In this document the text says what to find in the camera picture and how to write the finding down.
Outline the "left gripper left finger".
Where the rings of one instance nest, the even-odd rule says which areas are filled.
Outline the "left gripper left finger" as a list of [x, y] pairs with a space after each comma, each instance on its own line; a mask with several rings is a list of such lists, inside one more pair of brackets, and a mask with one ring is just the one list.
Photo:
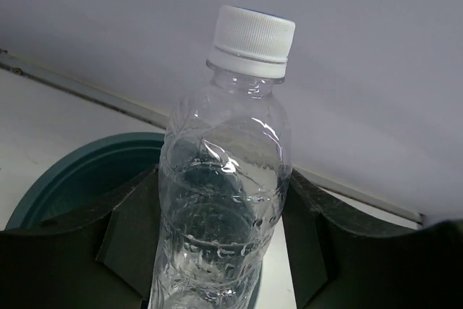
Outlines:
[[1, 232], [2, 308], [141, 308], [158, 241], [158, 171], [94, 203]]

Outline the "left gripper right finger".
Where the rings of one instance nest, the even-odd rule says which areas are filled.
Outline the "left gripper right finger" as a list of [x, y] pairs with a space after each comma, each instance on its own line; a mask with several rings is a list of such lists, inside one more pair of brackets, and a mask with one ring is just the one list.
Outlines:
[[284, 233], [298, 308], [460, 308], [462, 223], [413, 230], [293, 172]]

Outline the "clear bottle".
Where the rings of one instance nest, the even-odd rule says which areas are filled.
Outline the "clear bottle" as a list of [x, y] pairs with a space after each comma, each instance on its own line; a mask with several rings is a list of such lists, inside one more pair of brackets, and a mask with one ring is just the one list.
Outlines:
[[185, 96], [201, 123], [186, 118], [161, 149], [150, 308], [249, 305], [292, 173], [291, 130], [273, 88], [285, 79], [294, 31], [271, 14], [220, 9], [211, 81]]

